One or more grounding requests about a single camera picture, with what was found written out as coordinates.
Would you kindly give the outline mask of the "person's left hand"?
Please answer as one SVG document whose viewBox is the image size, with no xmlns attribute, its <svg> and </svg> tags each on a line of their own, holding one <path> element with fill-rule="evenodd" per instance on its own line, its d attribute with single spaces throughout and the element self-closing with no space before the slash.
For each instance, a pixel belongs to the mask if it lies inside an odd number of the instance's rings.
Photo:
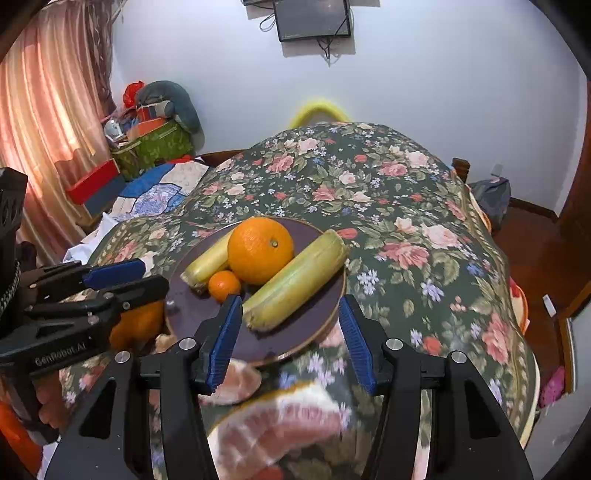
<svg viewBox="0 0 591 480">
<path fill-rule="evenodd" d="M 69 410 L 62 395 L 62 384 L 58 372 L 33 381 L 37 400 L 41 404 L 39 419 L 43 424 L 63 431 L 69 420 Z"/>
</svg>

